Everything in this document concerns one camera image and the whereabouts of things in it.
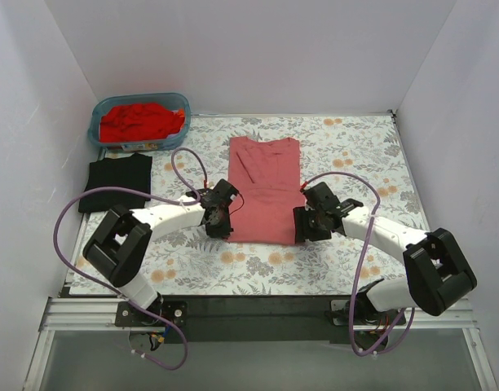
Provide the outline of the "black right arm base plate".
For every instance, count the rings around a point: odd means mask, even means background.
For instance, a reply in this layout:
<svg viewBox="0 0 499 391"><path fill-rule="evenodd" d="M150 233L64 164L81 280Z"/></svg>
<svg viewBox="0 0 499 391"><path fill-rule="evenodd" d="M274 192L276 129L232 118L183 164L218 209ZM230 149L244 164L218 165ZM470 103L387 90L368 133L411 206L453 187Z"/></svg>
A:
<svg viewBox="0 0 499 391"><path fill-rule="evenodd" d="M349 323L351 299L335 299L329 304L329 309L324 312L325 317L335 326L344 326ZM360 300L356 301L353 315L353 324L358 326L385 326L389 325L399 314L399 310L379 312L373 307L368 307Z"/></svg>

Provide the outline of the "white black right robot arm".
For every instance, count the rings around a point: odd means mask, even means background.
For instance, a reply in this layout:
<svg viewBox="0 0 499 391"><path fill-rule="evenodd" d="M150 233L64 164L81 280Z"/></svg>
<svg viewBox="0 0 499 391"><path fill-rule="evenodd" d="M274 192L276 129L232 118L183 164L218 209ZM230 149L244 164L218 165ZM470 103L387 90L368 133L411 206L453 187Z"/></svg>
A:
<svg viewBox="0 0 499 391"><path fill-rule="evenodd" d="M423 231L372 217L361 202L339 200L323 182L301 192L306 203L293 210L296 243L340 234L384 252L405 268L402 278L379 279L362 287L341 309L342 315L371 324L403 308L439 316L477 287L458 242L444 228Z"/></svg>

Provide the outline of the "pink t shirt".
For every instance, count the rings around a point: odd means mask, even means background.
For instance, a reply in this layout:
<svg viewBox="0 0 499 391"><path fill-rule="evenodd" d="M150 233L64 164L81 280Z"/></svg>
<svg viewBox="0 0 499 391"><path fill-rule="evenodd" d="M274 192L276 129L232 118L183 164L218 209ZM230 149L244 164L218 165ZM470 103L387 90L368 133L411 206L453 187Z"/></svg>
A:
<svg viewBox="0 0 499 391"><path fill-rule="evenodd" d="M293 209L303 206L300 143L230 139L228 181L244 202L230 208L230 243L295 244Z"/></svg>

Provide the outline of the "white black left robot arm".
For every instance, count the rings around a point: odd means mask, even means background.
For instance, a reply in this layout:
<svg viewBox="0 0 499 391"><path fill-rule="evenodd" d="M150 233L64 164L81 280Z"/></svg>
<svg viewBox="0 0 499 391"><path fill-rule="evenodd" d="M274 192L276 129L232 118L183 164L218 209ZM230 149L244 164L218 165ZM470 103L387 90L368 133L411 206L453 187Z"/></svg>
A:
<svg viewBox="0 0 499 391"><path fill-rule="evenodd" d="M226 239L232 233L229 207L239 191L222 179L212 189L190 191L145 209L111 208L83 248L83 257L111 286L135 303L134 316L146 326L162 315L161 295L142 276L148 245L184 228L204 226L206 234Z"/></svg>

